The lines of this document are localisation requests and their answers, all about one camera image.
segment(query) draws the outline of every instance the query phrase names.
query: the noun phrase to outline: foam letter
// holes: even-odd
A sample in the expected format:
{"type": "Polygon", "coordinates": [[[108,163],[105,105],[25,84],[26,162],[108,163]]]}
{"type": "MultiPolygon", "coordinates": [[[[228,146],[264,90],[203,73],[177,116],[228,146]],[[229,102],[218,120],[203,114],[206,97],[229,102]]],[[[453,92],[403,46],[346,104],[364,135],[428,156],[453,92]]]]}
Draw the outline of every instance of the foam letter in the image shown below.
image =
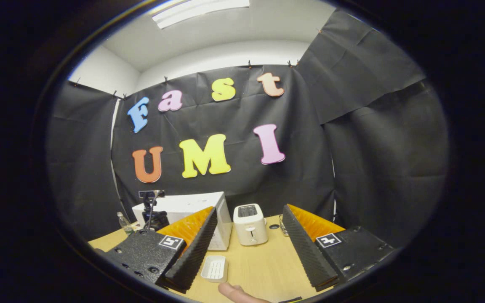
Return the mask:
{"type": "Polygon", "coordinates": [[[172,90],[165,93],[162,96],[162,101],[158,104],[158,110],[161,112],[167,112],[170,109],[172,111],[177,111],[183,106],[181,103],[181,97],[183,93],[180,90],[172,90]]]}
{"type": "Polygon", "coordinates": [[[218,79],[212,83],[212,98],[214,101],[230,100],[235,96],[235,88],[233,79],[230,77],[218,79]]]}
{"type": "Polygon", "coordinates": [[[263,149],[263,158],[261,158],[263,165],[278,163],[285,159],[285,154],[278,150],[274,136],[275,129],[276,125],[274,124],[265,124],[254,128],[254,134],[258,135],[263,149]]]}
{"type": "Polygon", "coordinates": [[[263,84],[265,93],[269,96],[277,97],[283,94],[283,88],[277,88],[276,82],[280,80],[280,77],[273,77],[271,73],[265,73],[258,77],[258,82],[263,84]]]}
{"type": "Polygon", "coordinates": [[[147,117],[148,112],[145,106],[147,103],[149,103],[149,98],[143,97],[127,112],[127,115],[131,116],[134,123],[134,133],[139,132],[147,124],[147,119],[142,118],[142,116],[147,117]]]}
{"type": "Polygon", "coordinates": [[[209,161],[211,162],[209,172],[213,175],[231,171],[231,166],[227,164],[224,154],[225,140],[226,136],[223,134],[210,136],[204,150],[201,150],[194,139],[181,142],[179,147],[183,149],[184,154],[183,177],[193,178],[198,175],[198,172],[194,169],[194,164],[202,175],[206,174],[209,161]]]}
{"type": "Polygon", "coordinates": [[[143,183],[156,182],[158,179],[160,179],[160,175],[162,175],[162,165],[160,165],[160,153],[162,153],[162,147],[152,147],[149,152],[152,155],[152,173],[150,174],[145,172],[146,151],[144,149],[140,149],[132,153],[136,177],[143,183]]]}

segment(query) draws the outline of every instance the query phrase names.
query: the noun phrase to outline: water bottle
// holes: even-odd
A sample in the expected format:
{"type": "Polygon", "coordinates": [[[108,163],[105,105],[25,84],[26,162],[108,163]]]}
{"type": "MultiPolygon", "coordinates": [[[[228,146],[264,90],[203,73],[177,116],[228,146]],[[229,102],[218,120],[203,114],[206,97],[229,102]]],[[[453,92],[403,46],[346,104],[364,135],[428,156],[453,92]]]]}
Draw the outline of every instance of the water bottle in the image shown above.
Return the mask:
{"type": "Polygon", "coordinates": [[[119,225],[123,228],[123,230],[127,233],[127,235],[133,234],[134,229],[131,226],[131,223],[123,216],[123,213],[117,211],[117,217],[119,217],[119,225]]]}

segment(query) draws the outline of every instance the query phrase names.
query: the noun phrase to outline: fluorescent light panel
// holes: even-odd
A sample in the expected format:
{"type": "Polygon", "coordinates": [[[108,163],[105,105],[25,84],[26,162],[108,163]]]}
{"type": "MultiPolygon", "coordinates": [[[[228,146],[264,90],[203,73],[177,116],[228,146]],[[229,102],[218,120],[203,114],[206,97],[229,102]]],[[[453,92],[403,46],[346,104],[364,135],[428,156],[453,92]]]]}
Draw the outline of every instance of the fluorescent light panel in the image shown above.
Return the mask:
{"type": "Polygon", "coordinates": [[[160,29],[175,23],[190,19],[208,12],[226,10],[229,8],[248,8],[250,0],[190,0],[152,16],[160,29]]]}
{"type": "Polygon", "coordinates": [[[169,8],[170,6],[174,6],[174,5],[177,5],[177,4],[179,4],[181,2],[185,2],[185,1],[188,1],[188,0],[169,0],[169,1],[166,1],[166,2],[156,6],[152,10],[150,10],[148,14],[156,15],[158,12],[163,11],[166,8],[169,8]]]}

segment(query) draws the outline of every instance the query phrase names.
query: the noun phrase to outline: orange foam pad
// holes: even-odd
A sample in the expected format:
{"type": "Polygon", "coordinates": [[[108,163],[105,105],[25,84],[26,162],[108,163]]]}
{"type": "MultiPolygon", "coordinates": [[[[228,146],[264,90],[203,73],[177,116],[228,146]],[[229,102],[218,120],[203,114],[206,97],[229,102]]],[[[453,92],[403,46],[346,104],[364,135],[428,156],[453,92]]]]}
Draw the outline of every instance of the orange foam pad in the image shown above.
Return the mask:
{"type": "Polygon", "coordinates": [[[188,249],[192,241],[196,238],[196,235],[200,231],[203,226],[203,223],[206,221],[208,215],[212,210],[212,206],[206,209],[202,209],[197,213],[193,213],[187,217],[182,218],[181,220],[171,223],[170,225],[156,231],[159,234],[166,234],[168,236],[174,236],[177,238],[183,238],[185,242],[187,242],[187,247],[184,248],[183,253],[188,249]]]}
{"type": "Polygon", "coordinates": [[[305,211],[302,208],[295,207],[293,205],[287,205],[298,222],[302,225],[302,228],[306,231],[306,234],[310,236],[312,242],[315,238],[324,236],[326,234],[334,234],[341,232],[345,228],[337,226],[331,221],[325,220],[318,215],[314,215],[309,211],[305,211]]]}

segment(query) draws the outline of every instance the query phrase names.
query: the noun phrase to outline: toaster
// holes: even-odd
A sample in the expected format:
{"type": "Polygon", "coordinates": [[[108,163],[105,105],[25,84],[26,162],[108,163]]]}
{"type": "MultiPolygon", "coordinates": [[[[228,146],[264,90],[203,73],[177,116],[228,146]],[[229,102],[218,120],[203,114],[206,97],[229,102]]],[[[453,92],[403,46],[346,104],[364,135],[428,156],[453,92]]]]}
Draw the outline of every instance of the toaster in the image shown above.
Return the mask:
{"type": "Polygon", "coordinates": [[[266,220],[256,203],[240,205],[233,211],[233,225],[241,245],[258,245],[268,240],[266,220]]]}

